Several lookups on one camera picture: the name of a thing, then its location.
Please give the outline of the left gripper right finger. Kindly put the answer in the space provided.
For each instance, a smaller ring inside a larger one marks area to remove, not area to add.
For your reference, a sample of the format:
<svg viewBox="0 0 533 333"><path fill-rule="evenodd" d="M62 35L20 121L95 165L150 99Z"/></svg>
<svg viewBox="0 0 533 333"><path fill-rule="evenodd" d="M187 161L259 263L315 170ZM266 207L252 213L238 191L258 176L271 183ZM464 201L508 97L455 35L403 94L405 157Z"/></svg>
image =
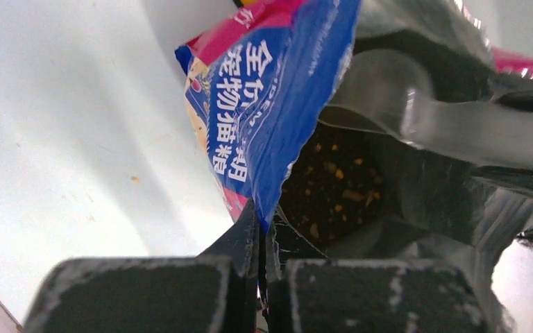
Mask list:
<svg viewBox="0 0 533 333"><path fill-rule="evenodd" d="M288 222L266 235L270 332L489 332L462 272L433 259L328 259Z"/></svg>

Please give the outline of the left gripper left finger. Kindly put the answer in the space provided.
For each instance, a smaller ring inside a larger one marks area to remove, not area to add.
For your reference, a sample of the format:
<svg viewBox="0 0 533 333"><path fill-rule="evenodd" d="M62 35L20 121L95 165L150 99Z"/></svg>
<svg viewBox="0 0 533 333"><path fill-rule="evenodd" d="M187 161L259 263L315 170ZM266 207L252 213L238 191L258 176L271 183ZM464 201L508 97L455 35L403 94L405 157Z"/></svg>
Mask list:
<svg viewBox="0 0 533 333"><path fill-rule="evenodd" d="M25 332L254 332L260 223L253 203L195 257L68 259L45 277Z"/></svg>

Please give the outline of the cat food bag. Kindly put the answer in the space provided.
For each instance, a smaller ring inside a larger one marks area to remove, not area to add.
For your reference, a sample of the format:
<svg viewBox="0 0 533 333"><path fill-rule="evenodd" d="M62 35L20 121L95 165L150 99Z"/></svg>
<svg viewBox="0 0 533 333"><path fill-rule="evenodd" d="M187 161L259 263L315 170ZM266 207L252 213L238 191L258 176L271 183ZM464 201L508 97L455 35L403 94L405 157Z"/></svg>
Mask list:
<svg viewBox="0 0 533 333"><path fill-rule="evenodd" d="M533 77L496 69L456 1L256 1L182 44L185 101L227 209L328 259L460 270L489 332L501 254L533 223Z"/></svg>

